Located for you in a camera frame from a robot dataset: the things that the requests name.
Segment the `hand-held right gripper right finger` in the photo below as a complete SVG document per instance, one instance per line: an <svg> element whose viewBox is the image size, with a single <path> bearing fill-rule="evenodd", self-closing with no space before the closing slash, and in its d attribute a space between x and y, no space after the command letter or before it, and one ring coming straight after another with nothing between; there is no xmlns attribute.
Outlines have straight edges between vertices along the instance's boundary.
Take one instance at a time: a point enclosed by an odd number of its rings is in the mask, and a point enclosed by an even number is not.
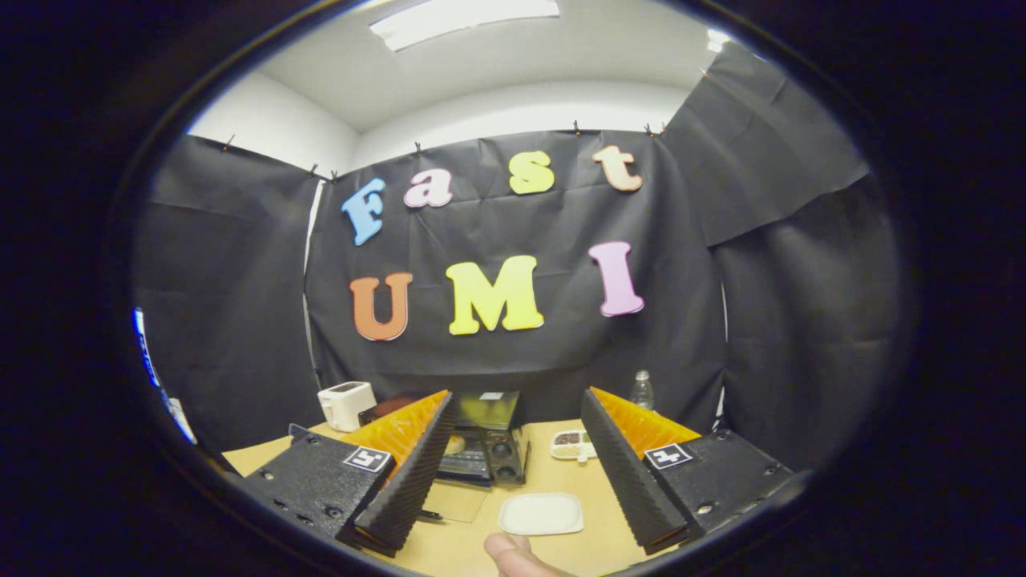
<svg viewBox="0 0 1026 577"><path fill-rule="evenodd" d="M698 434L596 387L585 392L580 420L620 511L649 555L739 522L794 475L732 430Z"/></svg>

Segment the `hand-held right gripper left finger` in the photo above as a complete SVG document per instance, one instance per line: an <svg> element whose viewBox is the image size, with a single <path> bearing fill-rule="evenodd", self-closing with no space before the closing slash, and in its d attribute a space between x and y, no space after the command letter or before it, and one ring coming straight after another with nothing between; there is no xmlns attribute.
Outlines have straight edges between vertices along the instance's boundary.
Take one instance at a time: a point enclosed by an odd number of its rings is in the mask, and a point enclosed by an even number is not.
<svg viewBox="0 0 1026 577"><path fill-rule="evenodd" d="M298 430L243 486L279 518L349 547L404 547L457 421L447 390L418 399L341 441Z"/></svg>

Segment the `black electric oven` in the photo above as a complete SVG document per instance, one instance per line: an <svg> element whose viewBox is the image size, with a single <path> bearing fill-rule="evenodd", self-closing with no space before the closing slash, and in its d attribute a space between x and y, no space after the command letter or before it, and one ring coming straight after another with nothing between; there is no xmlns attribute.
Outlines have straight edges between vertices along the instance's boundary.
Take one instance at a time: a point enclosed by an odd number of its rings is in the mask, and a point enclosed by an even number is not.
<svg viewBox="0 0 1026 577"><path fill-rule="evenodd" d="M519 391L455 392L452 405L452 434L464 436L467 447L461 454L442 456L422 518L471 523L494 486L527 480L527 418Z"/></svg>

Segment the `white divided dish with beans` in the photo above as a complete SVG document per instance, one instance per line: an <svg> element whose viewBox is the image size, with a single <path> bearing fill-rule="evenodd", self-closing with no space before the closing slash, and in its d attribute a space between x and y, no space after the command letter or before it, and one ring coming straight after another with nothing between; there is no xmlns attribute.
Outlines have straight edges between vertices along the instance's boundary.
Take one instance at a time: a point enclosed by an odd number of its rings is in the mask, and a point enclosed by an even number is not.
<svg viewBox="0 0 1026 577"><path fill-rule="evenodd" d="M597 458L597 453L586 430L564 430L551 438L550 456L557 460L585 463Z"/></svg>

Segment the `dark reddish flat appliance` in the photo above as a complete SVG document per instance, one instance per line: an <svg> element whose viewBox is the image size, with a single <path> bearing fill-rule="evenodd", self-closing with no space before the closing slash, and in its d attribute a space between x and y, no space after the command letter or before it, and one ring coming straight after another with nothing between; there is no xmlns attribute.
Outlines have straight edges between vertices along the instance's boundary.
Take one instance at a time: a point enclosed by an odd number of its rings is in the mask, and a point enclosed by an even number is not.
<svg viewBox="0 0 1026 577"><path fill-rule="evenodd" d="M428 397L428 393L425 392L401 392L393 397L388 397L382 399L369 409L363 410L358 415L358 421L360 426L369 425L374 420L381 419L393 412L402 408L406 408L411 403L421 401L421 399Z"/></svg>

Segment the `white square plate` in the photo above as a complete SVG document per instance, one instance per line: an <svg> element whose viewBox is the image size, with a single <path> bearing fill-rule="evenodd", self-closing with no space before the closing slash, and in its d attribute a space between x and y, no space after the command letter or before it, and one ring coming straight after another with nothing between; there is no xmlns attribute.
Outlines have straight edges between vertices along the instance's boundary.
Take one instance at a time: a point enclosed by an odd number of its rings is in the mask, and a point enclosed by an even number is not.
<svg viewBox="0 0 1026 577"><path fill-rule="evenodd" d="M585 515L575 495L531 493L503 502L497 523L499 529L513 535L568 535L582 532Z"/></svg>

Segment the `white toaster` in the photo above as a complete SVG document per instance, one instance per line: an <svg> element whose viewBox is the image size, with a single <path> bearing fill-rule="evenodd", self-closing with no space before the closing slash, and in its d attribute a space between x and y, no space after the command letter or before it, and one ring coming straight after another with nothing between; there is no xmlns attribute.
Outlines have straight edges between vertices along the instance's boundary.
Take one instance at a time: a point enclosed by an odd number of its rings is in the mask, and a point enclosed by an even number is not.
<svg viewBox="0 0 1026 577"><path fill-rule="evenodd" d="M351 434L362 427L359 415L377 405L369 382L344 382L319 391L317 399L324 419L336 431Z"/></svg>

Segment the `long ceiling light panel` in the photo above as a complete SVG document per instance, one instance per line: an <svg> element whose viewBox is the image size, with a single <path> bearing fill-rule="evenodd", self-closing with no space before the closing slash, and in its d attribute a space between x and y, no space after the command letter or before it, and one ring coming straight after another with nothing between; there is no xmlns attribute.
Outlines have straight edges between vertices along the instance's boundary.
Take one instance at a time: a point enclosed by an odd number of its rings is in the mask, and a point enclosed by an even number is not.
<svg viewBox="0 0 1026 577"><path fill-rule="evenodd" d="M557 0L426 0L370 23L370 32L397 52L458 30L560 14Z"/></svg>

